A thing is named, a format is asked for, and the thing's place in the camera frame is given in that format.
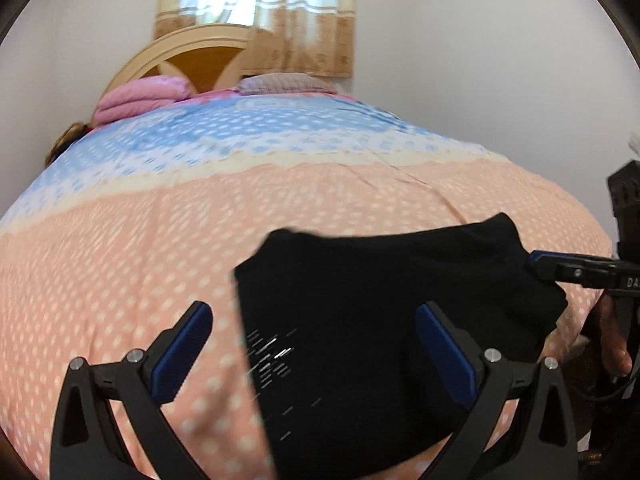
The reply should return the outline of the person's right hand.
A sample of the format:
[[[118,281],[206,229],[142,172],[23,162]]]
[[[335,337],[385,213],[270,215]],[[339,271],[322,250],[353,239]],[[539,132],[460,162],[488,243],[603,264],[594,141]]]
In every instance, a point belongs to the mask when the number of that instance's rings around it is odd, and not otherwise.
[[[594,307],[601,331],[601,356],[604,368],[614,377],[626,377],[632,370],[627,339],[620,331],[616,305],[611,297],[602,295]]]

